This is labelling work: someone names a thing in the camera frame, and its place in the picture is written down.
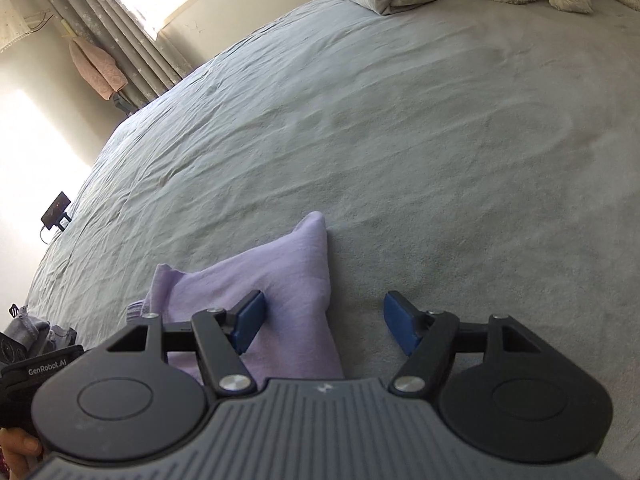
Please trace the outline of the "person's left hand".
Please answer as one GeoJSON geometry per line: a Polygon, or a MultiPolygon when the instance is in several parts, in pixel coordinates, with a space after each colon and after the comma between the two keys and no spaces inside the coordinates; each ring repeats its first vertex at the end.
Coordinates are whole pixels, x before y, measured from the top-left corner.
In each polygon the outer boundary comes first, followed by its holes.
{"type": "Polygon", "coordinates": [[[1,449],[9,467],[11,479],[25,479],[32,470],[30,462],[42,453],[41,442],[21,428],[2,428],[1,449]]]}

